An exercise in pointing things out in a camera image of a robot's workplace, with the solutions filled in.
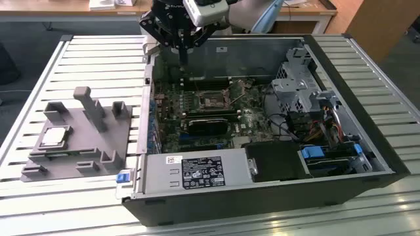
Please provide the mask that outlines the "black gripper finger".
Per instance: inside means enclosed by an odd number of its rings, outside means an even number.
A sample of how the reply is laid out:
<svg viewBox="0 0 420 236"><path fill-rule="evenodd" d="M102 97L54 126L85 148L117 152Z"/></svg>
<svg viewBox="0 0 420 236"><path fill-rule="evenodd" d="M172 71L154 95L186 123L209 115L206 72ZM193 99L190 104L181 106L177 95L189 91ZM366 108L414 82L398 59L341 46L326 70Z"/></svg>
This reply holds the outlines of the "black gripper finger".
<svg viewBox="0 0 420 236"><path fill-rule="evenodd" d="M188 51L200 47L217 29L218 22L214 22L201 27L196 32L192 32L192 29L184 31L184 69L188 66Z"/></svg>
<svg viewBox="0 0 420 236"><path fill-rule="evenodd" d="M157 15L148 11L140 18L140 26L165 47L170 47L178 56L180 70L184 70L184 45L178 35L178 25L172 13Z"/></svg>

